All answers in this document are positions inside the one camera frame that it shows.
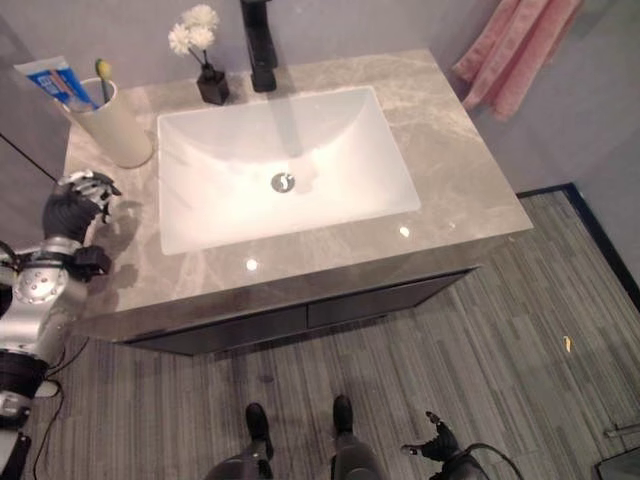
gray pants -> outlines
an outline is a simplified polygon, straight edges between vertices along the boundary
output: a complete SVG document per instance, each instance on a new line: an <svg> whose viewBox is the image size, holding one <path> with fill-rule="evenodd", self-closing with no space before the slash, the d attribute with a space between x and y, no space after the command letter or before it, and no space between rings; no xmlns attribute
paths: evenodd
<svg viewBox="0 0 640 480"><path fill-rule="evenodd" d="M240 455L227 458L205 480L257 480L273 478L265 442L251 442Z"/></svg>
<svg viewBox="0 0 640 480"><path fill-rule="evenodd" d="M336 438L336 456L331 465L332 480L384 480L386 475L373 450L352 433Z"/></svg>
<svg viewBox="0 0 640 480"><path fill-rule="evenodd" d="M264 442L252 442L240 455L219 463L205 480L258 480L273 478ZM336 439L336 455L331 465L332 480L385 480L378 460L369 446L353 434Z"/></svg>

sink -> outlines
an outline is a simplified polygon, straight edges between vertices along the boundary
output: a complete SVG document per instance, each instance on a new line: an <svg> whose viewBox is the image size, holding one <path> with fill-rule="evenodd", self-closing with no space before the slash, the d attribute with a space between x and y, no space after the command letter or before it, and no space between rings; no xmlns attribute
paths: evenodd
<svg viewBox="0 0 640 480"><path fill-rule="evenodd" d="M160 115L173 255L420 208L370 87Z"/></svg>

black shoe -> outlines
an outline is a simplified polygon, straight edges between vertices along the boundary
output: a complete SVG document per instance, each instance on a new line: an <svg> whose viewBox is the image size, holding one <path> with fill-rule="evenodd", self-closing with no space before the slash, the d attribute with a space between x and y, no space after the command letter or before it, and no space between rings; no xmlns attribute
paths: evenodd
<svg viewBox="0 0 640 480"><path fill-rule="evenodd" d="M346 395L339 395L333 401L333 426L336 435L353 433L353 408Z"/></svg>
<svg viewBox="0 0 640 480"><path fill-rule="evenodd" d="M267 420L267 414L264 413L264 408L259 403L252 403L247 406L245 417L251 440L265 442L267 458L271 460L273 458L273 445L269 436L269 421Z"/></svg>

black faucet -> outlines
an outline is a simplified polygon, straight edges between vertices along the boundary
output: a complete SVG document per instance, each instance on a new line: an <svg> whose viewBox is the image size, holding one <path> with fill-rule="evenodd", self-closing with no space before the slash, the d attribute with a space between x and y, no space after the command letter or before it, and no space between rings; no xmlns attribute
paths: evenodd
<svg viewBox="0 0 640 480"><path fill-rule="evenodd" d="M278 66L278 57L267 21L268 1L240 0L251 60L251 83L256 92L272 92L276 89L273 69Z"/></svg>

striped carpet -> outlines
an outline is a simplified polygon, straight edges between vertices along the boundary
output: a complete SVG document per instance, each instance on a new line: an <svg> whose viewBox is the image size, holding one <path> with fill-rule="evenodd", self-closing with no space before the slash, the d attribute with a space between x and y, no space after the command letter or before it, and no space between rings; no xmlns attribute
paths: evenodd
<svg viewBox="0 0 640 480"><path fill-rule="evenodd" d="M341 392L390 478L436 471L399 451L433 434L427 408L463 443L507 452L527 479L591 478L593 464L640 446L602 435L640 420L640 316L563 193L523 204L534 231L411 311L196 358L89 342L59 375L67 401L39 478L199 480L244 445L243 408L259 401L276 477L328 479ZM37 401L29 464L57 401ZM479 458L493 478L515 478Z"/></svg>

